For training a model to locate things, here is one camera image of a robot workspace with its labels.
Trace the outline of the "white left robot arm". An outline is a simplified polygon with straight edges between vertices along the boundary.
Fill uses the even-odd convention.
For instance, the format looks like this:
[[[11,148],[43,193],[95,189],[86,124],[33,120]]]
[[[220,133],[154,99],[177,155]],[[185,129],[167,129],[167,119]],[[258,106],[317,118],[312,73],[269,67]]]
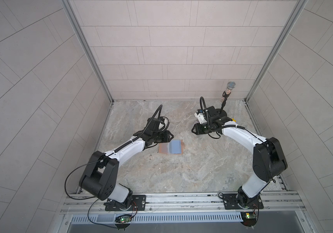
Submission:
[[[94,152],[79,181],[79,187],[102,201],[110,199],[127,203],[132,191],[117,182],[119,168],[153,144],[169,143],[174,136],[167,130],[168,126],[167,117],[149,118],[146,127],[123,145],[107,152]]]

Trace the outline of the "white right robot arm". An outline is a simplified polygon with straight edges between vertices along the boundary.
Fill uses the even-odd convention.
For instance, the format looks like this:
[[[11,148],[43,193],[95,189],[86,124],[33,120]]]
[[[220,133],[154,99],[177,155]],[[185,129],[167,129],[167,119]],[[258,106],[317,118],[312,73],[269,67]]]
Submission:
[[[217,133],[227,136],[253,153],[253,174],[238,189],[237,203],[243,208],[250,207],[251,202],[260,192],[288,167],[283,149],[278,139],[256,135],[247,128],[238,125],[222,109],[213,106],[201,107],[195,113],[198,120],[191,130],[196,135]]]

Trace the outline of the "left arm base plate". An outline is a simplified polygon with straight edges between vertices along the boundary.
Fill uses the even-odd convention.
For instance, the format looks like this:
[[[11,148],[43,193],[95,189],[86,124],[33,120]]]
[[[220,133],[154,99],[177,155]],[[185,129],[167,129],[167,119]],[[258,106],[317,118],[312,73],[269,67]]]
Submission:
[[[124,202],[108,199],[105,203],[105,211],[144,211],[146,195],[130,195]]]

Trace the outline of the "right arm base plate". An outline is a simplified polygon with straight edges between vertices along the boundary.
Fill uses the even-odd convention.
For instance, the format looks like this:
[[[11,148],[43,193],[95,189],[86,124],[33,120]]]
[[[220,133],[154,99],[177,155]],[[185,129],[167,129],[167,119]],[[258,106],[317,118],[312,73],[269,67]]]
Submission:
[[[263,209],[264,205],[259,195],[248,198],[244,193],[219,193],[226,210]]]

